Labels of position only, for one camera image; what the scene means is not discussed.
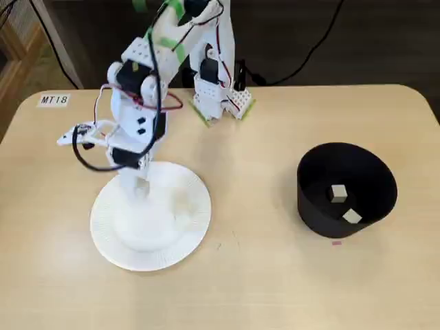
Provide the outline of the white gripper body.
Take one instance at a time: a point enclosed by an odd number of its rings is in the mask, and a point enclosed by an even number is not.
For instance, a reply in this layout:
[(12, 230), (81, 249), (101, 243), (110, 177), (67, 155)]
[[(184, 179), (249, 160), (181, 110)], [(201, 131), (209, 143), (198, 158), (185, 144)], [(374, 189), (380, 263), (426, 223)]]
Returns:
[(147, 109), (123, 91), (111, 94), (113, 128), (107, 134), (108, 171), (138, 170), (138, 161), (147, 153), (151, 161), (167, 131), (167, 112), (154, 106)]

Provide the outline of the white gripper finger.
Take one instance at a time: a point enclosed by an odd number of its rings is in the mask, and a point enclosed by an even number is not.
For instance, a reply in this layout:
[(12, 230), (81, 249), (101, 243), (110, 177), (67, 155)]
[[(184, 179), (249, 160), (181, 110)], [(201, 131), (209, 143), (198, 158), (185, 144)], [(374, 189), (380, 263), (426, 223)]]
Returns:
[(146, 205), (150, 193), (150, 182), (143, 170), (122, 169), (119, 183), (123, 202), (129, 205)]
[(147, 153), (138, 161), (138, 169), (137, 169), (137, 176), (140, 179), (147, 180), (148, 178), (148, 171), (149, 171), (149, 165), (151, 163), (150, 155)]

